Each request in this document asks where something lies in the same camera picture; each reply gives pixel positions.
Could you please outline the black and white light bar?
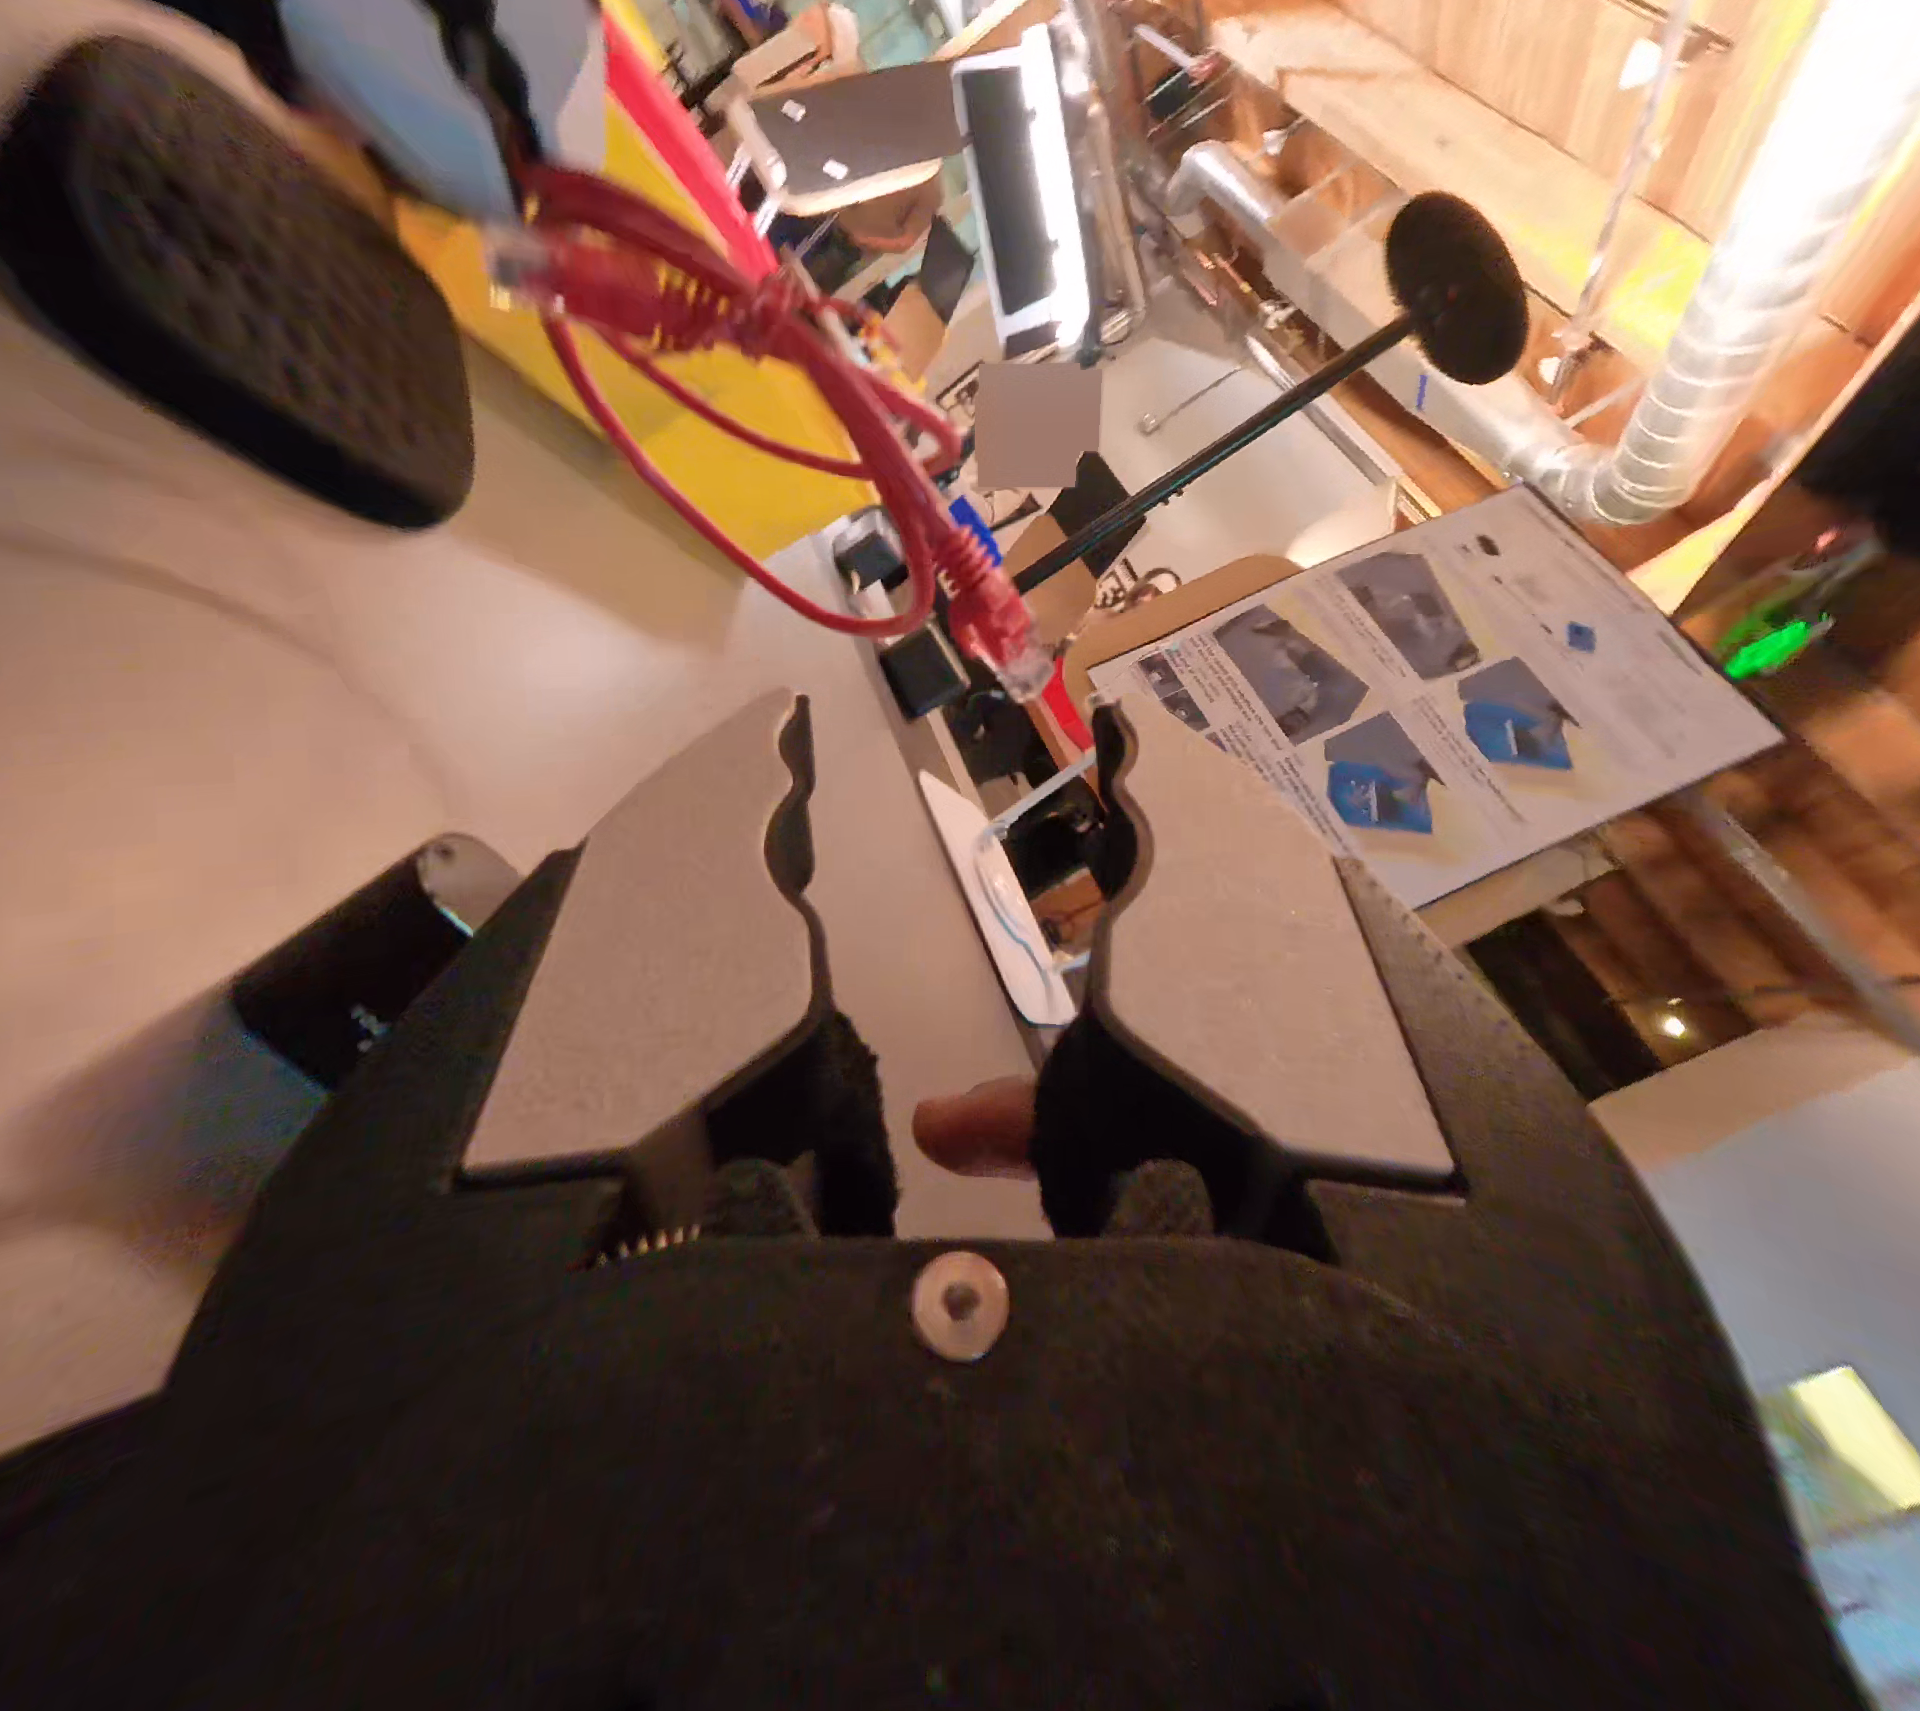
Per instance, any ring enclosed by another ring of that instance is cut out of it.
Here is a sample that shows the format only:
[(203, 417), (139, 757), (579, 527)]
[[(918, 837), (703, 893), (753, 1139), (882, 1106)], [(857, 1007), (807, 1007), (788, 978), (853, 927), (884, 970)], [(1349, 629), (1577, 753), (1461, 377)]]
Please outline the black and white light bar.
[(1092, 251), (1051, 23), (949, 65), (994, 345), (1007, 361), (1079, 356)]

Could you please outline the black power cube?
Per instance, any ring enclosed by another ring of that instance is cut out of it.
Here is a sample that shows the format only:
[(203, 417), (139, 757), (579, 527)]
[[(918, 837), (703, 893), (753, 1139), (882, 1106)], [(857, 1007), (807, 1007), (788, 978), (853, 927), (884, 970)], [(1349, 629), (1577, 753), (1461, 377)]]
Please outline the black power cube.
[(946, 639), (941, 623), (922, 623), (908, 638), (879, 644), (879, 672), (903, 720), (940, 715), (971, 698), (971, 668)]
[(831, 562), (853, 602), (870, 593), (891, 602), (911, 585), (908, 549), (882, 508), (864, 508), (831, 527)]

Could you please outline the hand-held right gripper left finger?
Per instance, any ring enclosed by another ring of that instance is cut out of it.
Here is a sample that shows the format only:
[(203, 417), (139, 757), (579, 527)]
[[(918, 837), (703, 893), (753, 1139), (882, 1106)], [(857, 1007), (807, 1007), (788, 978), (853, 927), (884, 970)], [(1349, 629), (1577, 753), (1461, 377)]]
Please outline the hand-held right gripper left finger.
[(464, 1181), (613, 1170), (649, 1227), (687, 1227), (709, 1114), (831, 1007), (810, 891), (810, 704), (744, 702), (579, 843)]

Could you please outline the person's right hand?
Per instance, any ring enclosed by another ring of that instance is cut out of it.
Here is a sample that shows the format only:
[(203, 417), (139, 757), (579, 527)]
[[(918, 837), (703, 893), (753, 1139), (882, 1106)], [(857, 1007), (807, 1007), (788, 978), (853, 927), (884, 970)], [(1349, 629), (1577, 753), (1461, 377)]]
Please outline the person's right hand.
[(914, 1106), (914, 1147), (941, 1170), (1031, 1181), (1039, 1079), (985, 1079)]

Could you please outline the black textured wrist pad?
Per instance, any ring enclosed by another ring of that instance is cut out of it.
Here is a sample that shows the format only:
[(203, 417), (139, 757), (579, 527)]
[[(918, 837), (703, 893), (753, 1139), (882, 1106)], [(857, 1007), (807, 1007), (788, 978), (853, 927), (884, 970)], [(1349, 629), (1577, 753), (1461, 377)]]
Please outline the black textured wrist pad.
[(0, 259), (93, 368), (305, 495), (400, 530), (467, 502), (438, 288), (183, 56), (93, 36), (33, 78), (0, 149)]

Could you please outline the black ethernet switch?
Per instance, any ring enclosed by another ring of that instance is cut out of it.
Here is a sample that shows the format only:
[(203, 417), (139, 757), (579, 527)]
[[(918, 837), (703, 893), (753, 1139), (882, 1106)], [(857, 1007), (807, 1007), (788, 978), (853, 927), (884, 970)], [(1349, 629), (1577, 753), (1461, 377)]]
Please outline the black ethernet switch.
[(340, 1092), (514, 888), (521, 870), (472, 833), (415, 846), (239, 970), (239, 1030)]

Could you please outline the silver ventilation duct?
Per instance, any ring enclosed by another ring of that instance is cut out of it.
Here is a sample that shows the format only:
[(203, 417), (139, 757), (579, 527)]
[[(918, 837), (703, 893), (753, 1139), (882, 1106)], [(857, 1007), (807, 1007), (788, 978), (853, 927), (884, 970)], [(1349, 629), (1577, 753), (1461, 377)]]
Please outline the silver ventilation duct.
[(1376, 332), (1387, 216), (1336, 167), (1469, 203), (1522, 280), (1522, 358), (1447, 377), (1406, 337), (1365, 377), (1482, 477), (1570, 521), (1674, 521), (1763, 386), (1841, 337), (1816, 300), (1917, 129), (1895, 0), (1751, 0), (1747, 33), (1628, 0), (1139, 0), (1208, 36), (1244, 100), (1332, 167), (1211, 144), (1197, 172), (1278, 294), (1341, 345)]

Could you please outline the illustrated instruction poster board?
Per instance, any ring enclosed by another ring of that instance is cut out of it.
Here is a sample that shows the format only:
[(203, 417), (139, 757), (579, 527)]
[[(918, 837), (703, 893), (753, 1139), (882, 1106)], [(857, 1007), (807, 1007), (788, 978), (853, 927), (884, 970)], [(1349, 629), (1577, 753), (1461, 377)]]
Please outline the illustrated instruction poster board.
[(1256, 769), (1408, 910), (1782, 745), (1782, 728), (1535, 491), (1336, 560), (1147, 605), (1086, 654)]

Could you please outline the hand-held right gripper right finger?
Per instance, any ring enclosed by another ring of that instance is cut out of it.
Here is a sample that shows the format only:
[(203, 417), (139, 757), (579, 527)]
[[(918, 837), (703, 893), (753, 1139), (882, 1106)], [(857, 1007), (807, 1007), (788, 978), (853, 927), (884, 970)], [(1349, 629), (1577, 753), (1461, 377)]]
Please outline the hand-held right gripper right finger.
[(1156, 1161), (1226, 1231), (1328, 1231), (1316, 1197), (1458, 1211), (1436, 1119), (1341, 860), (1262, 774), (1156, 702), (1097, 710), (1121, 883), (1086, 1018), (1136, 1065)]

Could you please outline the yellow plastic bin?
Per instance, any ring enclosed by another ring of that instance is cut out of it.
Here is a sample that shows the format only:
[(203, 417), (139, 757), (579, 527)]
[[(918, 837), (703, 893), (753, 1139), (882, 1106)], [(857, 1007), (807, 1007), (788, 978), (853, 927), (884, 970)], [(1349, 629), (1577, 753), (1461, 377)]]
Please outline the yellow plastic bin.
[[(576, 425), (576, 443), (601, 443), (601, 425), (576, 400), (556, 361), (540, 317), (493, 303), (484, 244), (467, 223), (457, 223), (401, 190), (374, 198), (400, 231), (412, 259), (444, 292), (458, 332), (511, 368), (534, 395)], [(870, 508), (872, 491), (857, 481), (781, 465), (744, 446), (701, 416), (687, 416), (653, 377), (613, 356), (589, 332), (576, 332), (589, 377), (606, 389), (625, 431), (645, 446), (660, 477), (683, 491), (735, 549), (772, 560), (788, 542)], [(701, 402), (735, 425), (831, 459), (851, 459), (851, 439), (820, 395), (786, 361), (758, 361), (731, 345), (670, 358), (666, 371)]]

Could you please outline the red plastic bin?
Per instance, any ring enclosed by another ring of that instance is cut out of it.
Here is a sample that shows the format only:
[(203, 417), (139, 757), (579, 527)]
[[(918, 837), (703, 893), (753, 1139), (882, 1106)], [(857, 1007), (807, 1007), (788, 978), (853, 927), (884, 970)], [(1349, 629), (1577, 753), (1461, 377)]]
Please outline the red plastic bin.
[(601, 0), (601, 33), (609, 74), (601, 172), (701, 233), (739, 275), (772, 275), (778, 259), (739, 210), (703, 129), (681, 103), (636, 0)]

